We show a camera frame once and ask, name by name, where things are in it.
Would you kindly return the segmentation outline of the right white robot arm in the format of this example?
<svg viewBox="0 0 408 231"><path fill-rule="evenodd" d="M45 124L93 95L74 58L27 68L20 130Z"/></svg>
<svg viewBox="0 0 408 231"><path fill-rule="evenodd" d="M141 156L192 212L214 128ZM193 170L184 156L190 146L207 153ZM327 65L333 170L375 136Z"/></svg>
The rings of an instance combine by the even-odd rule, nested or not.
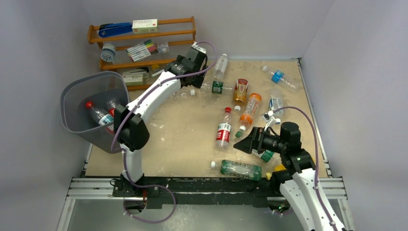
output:
<svg viewBox="0 0 408 231"><path fill-rule="evenodd" d="M233 147L247 154L280 154L285 169L272 173L270 189L274 195L285 197L305 231L345 231L321 187L313 158L302 148L299 126L284 122L280 128L278 135L272 135L266 128L254 127Z"/></svg>

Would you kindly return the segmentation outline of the bottle red white label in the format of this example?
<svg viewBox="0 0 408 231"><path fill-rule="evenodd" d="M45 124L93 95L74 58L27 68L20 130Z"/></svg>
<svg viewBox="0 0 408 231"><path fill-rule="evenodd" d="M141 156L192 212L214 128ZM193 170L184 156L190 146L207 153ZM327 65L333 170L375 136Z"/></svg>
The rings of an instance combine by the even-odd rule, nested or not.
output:
<svg viewBox="0 0 408 231"><path fill-rule="evenodd" d="M114 117L115 116L115 108L116 106L119 105L119 100L117 99L111 99L106 102L106 108L109 114Z"/></svg>

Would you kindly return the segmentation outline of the green tea bottle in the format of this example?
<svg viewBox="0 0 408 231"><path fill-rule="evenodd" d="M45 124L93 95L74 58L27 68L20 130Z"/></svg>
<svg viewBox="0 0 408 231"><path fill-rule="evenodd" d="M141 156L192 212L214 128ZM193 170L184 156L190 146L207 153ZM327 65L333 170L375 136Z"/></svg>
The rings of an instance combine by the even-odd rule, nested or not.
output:
<svg viewBox="0 0 408 231"><path fill-rule="evenodd" d="M216 169L220 172L220 174L226 176L238 177L252 181L260 181L262 178L262 167L257 165L224 159L221 162L212 161L210 167L212 169Z"/></svg>

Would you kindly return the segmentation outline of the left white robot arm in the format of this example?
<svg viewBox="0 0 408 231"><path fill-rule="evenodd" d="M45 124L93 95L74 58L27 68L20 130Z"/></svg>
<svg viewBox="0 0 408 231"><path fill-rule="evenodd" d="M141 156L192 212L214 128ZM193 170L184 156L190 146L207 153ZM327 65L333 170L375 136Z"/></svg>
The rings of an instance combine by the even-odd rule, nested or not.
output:
<svg viewBox="0 0 408 231"><path fill-rule="evenodd" d="M141 152L150 133L147 122L153 113L182 87L200 87L207 66L206 50L198 45L191 46L185 56L178 55L160 73L157 80L137 99L114 110L114 140L120 145L124 159L122 175L128 180L125 191L132 197L143 192Z"/></svg>

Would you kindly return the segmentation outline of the bottle red blue label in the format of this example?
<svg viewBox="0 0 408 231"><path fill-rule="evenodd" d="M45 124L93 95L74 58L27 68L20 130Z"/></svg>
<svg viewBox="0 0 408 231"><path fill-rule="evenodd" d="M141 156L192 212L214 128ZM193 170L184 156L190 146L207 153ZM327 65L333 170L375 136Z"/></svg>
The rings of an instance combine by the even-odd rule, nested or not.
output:
<svg viewBox="0 0 408 231"><path fill-rule="evenodd" d="M111 133L114 134L114 118L103 108L95 106L92 101L88 101L85 103L85 107L89 111L91 117L93 120L99 125L99 126L105 126L105 129Z"/></svg>

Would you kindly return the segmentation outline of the bottle red label red cap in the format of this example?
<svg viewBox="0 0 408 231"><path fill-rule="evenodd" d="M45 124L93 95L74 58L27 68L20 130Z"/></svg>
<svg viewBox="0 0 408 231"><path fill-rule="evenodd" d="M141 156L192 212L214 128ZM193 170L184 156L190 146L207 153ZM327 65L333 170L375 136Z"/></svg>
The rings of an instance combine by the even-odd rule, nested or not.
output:
<svg viewBox="0 0 408 231"><path fill-rule="evenodd" d="M231 123L230 123L231 108L226 107L221 122L217 128L216 147L226 148L230 143Z"/></svg>

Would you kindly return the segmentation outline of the clear unlabelled bottle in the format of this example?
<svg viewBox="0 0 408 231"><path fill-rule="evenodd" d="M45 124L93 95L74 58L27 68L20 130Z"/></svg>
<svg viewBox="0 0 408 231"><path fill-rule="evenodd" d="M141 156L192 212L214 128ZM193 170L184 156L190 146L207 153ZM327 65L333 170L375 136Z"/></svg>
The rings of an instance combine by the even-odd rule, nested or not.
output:
<svg viewBox="0 0 408 231"><path fill-rule="evenodd" d="M187 98L187 97L191 97L191 96L195 96L195 90L178 90L176 92L174 92L172 95L170 95L170 98L172 99L178 99L178 98Z"/></svg>

